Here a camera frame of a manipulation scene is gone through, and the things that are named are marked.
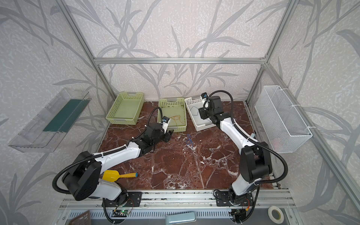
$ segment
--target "green plastic basket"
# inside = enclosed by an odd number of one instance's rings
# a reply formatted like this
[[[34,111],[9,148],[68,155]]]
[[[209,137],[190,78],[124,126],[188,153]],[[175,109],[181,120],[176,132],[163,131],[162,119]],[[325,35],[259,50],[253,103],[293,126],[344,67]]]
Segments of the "green plastic basket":
[[[174,132],[186,131],[186,106],[184,98],[163,98],[159,100],[162,115],[171,118],[168,130]],[[160,112],[158,112],[158,123],[160,123]]]
[[[135,125],[144,104],[141,92],[120,92],[106,119],[112,124]]]

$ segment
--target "leaf pattern wallpaper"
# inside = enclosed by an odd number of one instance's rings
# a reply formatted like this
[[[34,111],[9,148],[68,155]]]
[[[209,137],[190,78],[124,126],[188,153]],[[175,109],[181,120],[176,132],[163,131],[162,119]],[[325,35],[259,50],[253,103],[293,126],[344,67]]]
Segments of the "leaf pattern wallpaper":
[[[360,1],[300,1],[271,65],[317,129],[360,184]],[[261,86],[273,85],[266,75]],[[254,115],[262,138],[258,116]],[[282,187],[291,190],[305,224],[360,224],[360,215],[311,141],[284,154],[289,167]],[[278,174],[279,162],[274,164]]]
[[[288,3],[66,2],[94,56],[99,58],[264,57]],[[101,68],[115,93],[141,91],[145,99],[158,100],[226,89],[237,100],[245,100],[260,66],[103,64]]]
[[[0,224],[50,224],[63,194],[51,181],[81,151],[97,151],[112,98],[55,2],[0,2]],[[53,153],[8,146],[63,88],[87,90],[92,100]]]

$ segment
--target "light blue handle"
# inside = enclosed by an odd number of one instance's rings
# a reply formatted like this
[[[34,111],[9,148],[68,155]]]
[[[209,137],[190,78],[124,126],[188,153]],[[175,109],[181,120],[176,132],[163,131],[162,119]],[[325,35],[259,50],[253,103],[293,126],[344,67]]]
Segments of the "light blue handle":
[[[165,225],[182,224],[196,221],[195,212],[187,212],[176,215],[165,216]]]

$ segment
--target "blue wire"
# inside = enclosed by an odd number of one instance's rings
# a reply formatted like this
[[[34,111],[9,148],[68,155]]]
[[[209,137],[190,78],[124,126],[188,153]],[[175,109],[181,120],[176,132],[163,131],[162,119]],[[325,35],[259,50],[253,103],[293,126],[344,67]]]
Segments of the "blue wire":
[[[190,146],[190,144],[192,144],[193,147],[194,147],[194,143],[193,143],[193,141],[191,140],[191,136],[190,136],[189,134],[187,134],[187,136],[188,136],[189,139],[186,140],[186,145]]]

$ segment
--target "red marble surface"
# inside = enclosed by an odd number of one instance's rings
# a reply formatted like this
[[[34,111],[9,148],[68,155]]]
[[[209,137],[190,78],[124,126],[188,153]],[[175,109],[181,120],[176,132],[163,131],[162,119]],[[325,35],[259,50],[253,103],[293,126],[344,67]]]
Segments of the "red marble surface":
[[[110,125],[100,152],[124,145],[145,129],[157,102],[145,102],[136,125]],[[223,102],[230,112],[230,102]],[[186,132],[173,133],[168,143],[160,142],[153,153],[114,166],[120,174],[138,172],[137,178],[120,178],[126,189],[227,189],[238,177],[240,155],[236,145],[216,126],[196,131],[189,114]],[[157,111],[151,122],[156,121]],[[253,133],[243,102],[234,102],[234,118],[249,134]],[[194,147],[186,145],[187,134]],[[262,184],[270,188],[271,184]]]

